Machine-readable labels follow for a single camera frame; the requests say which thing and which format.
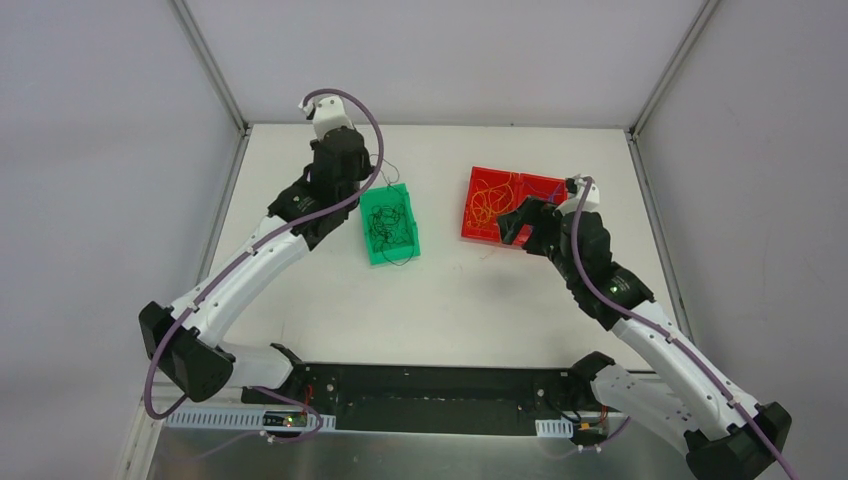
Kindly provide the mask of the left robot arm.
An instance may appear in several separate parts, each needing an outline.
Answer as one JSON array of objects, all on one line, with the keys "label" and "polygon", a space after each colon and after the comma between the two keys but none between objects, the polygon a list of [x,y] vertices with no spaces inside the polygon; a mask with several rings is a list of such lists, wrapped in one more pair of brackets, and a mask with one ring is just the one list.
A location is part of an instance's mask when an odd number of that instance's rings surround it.
[{"label": "left robot arm", "polygon": [[361,183],[374,172],[364,138],[352,127],[331,129],[310,148],[312,162],[222,267],[169,305],[150,302],[139,313],[151,363],[193,402],[229,387],[264,387],[286,405],[304,394],[305,378],[293,370],[289,350],[223,338],[272,280],[347,220]]}]

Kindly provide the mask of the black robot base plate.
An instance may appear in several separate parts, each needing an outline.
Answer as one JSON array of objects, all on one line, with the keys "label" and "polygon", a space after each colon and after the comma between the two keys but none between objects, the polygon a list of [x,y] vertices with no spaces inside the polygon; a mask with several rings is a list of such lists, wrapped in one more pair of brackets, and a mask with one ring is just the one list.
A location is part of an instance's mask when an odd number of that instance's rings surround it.
[{"label": "black robot base plate", "polygon": [[312,363],[272,396],[243,389],[244,404],[301,401],[345,431],[533,436],[538,420],[586,421],[601,410],[568,368],[474,368]]}]

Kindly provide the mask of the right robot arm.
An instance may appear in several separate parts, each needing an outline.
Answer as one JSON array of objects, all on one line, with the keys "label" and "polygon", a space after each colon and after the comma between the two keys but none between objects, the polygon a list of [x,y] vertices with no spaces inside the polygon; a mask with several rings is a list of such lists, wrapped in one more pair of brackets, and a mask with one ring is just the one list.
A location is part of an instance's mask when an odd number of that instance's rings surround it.
[{"label": "right robot arm", "polygon": [[783,454],[792,418],[777,402],[762,403],[723,374],[674,325],[653,292],[616,263],[602,217],[579,206],[526,198],[497,219],[502,243],[523,228],[523,250],[547,258],[579,309],[627,344],[660,378],[633,378],[594,352],[574,364],[569,400],[583,410],[599,403],[625,414],[683,455],[697,479],[755,479],[772,464],[796,478]]}]

